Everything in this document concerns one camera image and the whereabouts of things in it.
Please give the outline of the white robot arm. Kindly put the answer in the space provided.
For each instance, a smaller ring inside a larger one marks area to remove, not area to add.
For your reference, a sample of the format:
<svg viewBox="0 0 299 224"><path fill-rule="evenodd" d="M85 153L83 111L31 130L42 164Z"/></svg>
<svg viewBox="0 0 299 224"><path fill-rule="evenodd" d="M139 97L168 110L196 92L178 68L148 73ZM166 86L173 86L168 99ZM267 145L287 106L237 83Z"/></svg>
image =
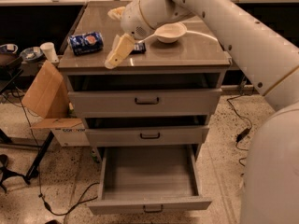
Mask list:
<svg viewBox="0 0 299 224"><path fill-rule="evenodd" d="M106 60L109 69L158 27L203 20L276 111L249 148L240 224L299 224L299 48L230 0L134 0L108 15L124 31Z"/></svg>

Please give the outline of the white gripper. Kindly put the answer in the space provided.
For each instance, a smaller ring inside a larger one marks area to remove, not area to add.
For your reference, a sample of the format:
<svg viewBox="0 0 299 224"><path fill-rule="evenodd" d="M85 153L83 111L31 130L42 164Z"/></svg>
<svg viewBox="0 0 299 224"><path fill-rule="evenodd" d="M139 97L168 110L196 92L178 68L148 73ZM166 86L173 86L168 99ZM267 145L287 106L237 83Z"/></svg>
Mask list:
<svg viewBox="0 0 299 224"><path fill-rule="evenodd" d="M121 28L126 33L115 36L112 50L106 58L105 67L114 69L133 51L135 40L147 38L154 33L154 30L142 15L140 0L134 0L126 7L112 8L107 15L114 21L121 21Z"/></svg>

